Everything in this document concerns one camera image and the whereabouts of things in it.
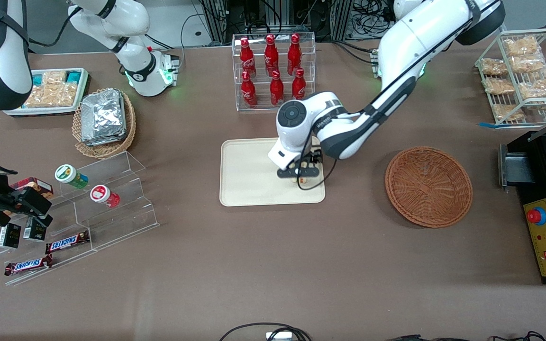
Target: white wire rack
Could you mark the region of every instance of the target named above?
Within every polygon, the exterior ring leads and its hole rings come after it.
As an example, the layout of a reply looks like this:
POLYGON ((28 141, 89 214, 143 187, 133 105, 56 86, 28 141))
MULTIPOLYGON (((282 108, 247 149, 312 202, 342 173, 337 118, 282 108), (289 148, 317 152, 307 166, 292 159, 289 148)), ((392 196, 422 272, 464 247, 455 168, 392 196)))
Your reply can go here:
POLYGON ((531 128, 540 127, 546 125, 546 97, 537 99, 524 99, 522 93, 519 91, 519 84, 524 82, 533 82, 535 80, 543 80, 546 76, 543 71, 535 71, 528 73, 514 72, 510 67, 510 59, 505 51, 503 41, 510 39, 517 41, 527 36, 533 36, 537 39, 538 44, 541 47, 542 55, 546 62, 546 28, 539 30, 518 30, 518 31, 504 31, 492 41, 490 46, 483 52, 480 58, 477 59, 475 66, 479 70, 479 74, 482 81, 486 78, 502 78, 504 80, 510 80, 513 87, 516 89, 513 93, 507 93, 503 95, 491 95, 486 93, 490 107, 493 108, 495 104, 501 105, 514 105, 515 108, 505 113, 504 117, 497 117, 492 112, 494 123, 481 123, 482 126, 492 128, 531 128), (484 75, 481 60, 482 58, 498 58, 502 59, 509 71, 506 76, 491 76, 484 75), (507 121, 509 117, 514 115, 519 110, 524 112, 522 118, 515 121, 507 121))

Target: red button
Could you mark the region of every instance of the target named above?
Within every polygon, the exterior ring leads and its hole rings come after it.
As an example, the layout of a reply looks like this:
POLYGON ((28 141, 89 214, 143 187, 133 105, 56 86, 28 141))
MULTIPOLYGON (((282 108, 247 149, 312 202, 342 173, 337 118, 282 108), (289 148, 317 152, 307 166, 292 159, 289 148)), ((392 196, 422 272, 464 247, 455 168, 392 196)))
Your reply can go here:
POLYGON ((528 211, 526 218, 528 218, 529 222, 537 224, 540 223, 540 220, 542 220, 542 215, 537 209, 531 209, 528 211))

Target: wicker basket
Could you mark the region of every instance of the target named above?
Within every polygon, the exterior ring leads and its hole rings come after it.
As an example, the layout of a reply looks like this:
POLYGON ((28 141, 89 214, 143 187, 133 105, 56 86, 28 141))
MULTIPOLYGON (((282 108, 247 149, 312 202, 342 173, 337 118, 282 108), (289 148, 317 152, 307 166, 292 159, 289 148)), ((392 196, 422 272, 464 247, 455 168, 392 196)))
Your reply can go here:
POLYGON ((399 213, 424 227, 461 220, 473 201, 469 175, 450 155, 431 147, 397 154, 385 173, 385 188, 399 213))
MULTIPOLYGON (((97 90, 94 93, 100 93, 106 89, 97 90)), ((123 93, 124 106, 126 111, 126 127, 127 127, 127 136, 125 140, 121 142, 114 142, 102 145, 96 145, 94 147, 89 147, 82 142, 82 107, 79 106, 73 115, 73 137, 78 140, 78 143, 75 144, 75 147, 83 155, 87 157, 93 157, 98 159, 105 159, 113 155, 119 154, 132 144, 134 140, 134 135, 136 134, 136 115, 134 114, 134 107, 130 103, 127 95, 123 93)))

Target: clear acrylic shelf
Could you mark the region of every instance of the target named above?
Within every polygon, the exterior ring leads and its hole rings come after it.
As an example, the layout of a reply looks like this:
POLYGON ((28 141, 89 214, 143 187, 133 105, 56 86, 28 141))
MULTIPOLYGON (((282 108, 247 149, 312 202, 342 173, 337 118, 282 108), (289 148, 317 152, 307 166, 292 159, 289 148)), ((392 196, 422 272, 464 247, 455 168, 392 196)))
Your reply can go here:
MULTIPOLYGON (((240 112, 249 110, 277 110, 271 104, 271 77, 267 74, 264 64, 264 48, 266 47, 265 37, 268 33, 254 33, 249 35, 233 35, 233 43, 231 45, 233 51, 233 72, 234 84, 236 88, 236 107, 240 112), (241 94, 241 44, 240 39, 248 37, 250 48, 254 53, 254 62, 256 64, 256 77, 252 78, 254 87, 256 88, 256 97, 258 105, 256 108, 250 108, 243 100, 241 94)), ((275 39, 275 46, 279 52, 279 71, 282 76, 284 101, 292 99, 292 81, 294 76, 288 75, 288 48, 290 47, 290 37, 293 33, 279 33, 275 39)), ((315 92, 315 75, 316 75, 316 43, 314 32, 299 32, 300 35, 300 50, 302 52, 300 66, 305 69, 305 97, 308 97, 315 92)))
MULTIPOLYGON (((145 197, 141 181, 136 175, 144 168, 127 152, 78 168, 88 177, 89 184, 81 190, 61 184, 61 196, 52 200, 49 213, 54 220, 47 229, 45 242, 21 238, 17 249, 0 248, 0 272, 6 285, 19 285, 159 226, 153 204, 145 197), (91 200, 87 188, 97 184, 106 184, 112 192, 119 194, 121 201, 117 207, 108 208, 104 203, 91 200), (3 275, 7 263, 44 257, 46 243, 86 230, 90 233, 90 241, 52 253, 52 268, 41 268, 10 277, 3 275)), ((24 227, 26 220, 25 216, 19 216, 15 223, 24 227)))

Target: beige tray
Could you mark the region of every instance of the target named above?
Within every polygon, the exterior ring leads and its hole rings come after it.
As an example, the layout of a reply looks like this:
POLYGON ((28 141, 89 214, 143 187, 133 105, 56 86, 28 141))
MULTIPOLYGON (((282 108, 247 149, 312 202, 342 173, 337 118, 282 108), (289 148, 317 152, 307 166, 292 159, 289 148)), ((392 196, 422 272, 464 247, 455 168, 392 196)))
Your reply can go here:
MULTIPOLYGON (((229 140, 223 143, 220 156, 220 202, 225 206, 256 206, 320 203, 326 196, 325 184, 301 190, 292 179, 277 177, 277 166, 267 154, 277 138, 229 140)), ((319 141, 313 137, 313 145, 319 141)), ((310 179, 310 187, 323 179, 310 179)))

